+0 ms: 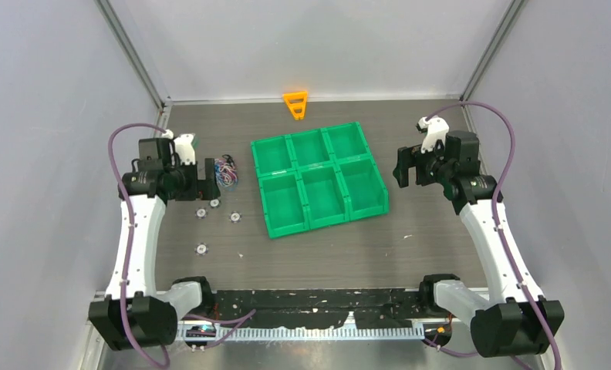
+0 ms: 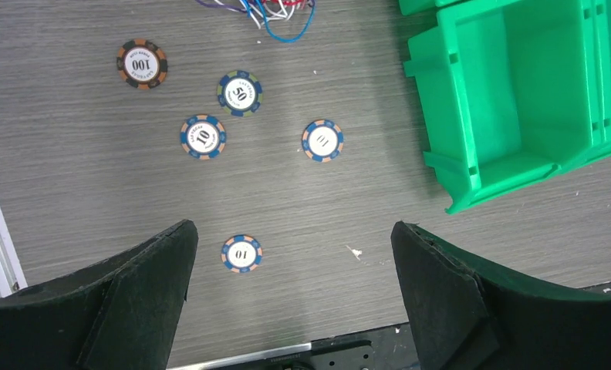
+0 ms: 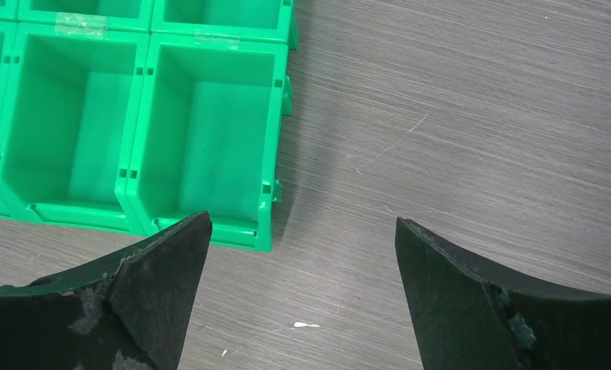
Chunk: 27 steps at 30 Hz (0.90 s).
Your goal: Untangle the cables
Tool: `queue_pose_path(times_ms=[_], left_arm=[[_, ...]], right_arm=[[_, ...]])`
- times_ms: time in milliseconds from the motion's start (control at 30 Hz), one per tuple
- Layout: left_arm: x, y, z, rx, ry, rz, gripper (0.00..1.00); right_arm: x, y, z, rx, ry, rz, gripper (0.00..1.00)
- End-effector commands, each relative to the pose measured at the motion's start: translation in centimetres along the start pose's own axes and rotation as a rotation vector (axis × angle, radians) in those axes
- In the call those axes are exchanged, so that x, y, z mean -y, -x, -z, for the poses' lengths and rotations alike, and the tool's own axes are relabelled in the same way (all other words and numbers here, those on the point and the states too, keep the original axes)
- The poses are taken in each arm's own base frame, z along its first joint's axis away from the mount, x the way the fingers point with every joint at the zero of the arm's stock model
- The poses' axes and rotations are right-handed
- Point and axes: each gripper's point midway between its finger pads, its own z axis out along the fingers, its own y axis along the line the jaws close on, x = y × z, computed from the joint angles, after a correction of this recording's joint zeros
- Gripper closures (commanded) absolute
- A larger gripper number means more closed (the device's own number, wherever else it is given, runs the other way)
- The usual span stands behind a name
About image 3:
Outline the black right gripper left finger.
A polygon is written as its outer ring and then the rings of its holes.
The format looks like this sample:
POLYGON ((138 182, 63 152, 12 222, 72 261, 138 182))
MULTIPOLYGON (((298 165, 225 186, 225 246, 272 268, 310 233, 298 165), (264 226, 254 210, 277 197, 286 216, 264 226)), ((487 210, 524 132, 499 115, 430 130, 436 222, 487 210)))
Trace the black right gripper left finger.
POLYGON ((176 369, 212 231, 200 212, 26 286, 0 286, 0 369, 176 369))

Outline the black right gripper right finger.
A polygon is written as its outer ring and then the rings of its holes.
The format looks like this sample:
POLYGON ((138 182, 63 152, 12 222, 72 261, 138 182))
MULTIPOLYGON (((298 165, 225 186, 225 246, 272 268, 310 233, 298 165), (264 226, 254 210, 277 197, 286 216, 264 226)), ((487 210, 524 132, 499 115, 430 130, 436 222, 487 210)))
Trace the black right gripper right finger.
POLYGON ((611 294, 545 281, 396 221, 426 369, 611 369, 611 294))

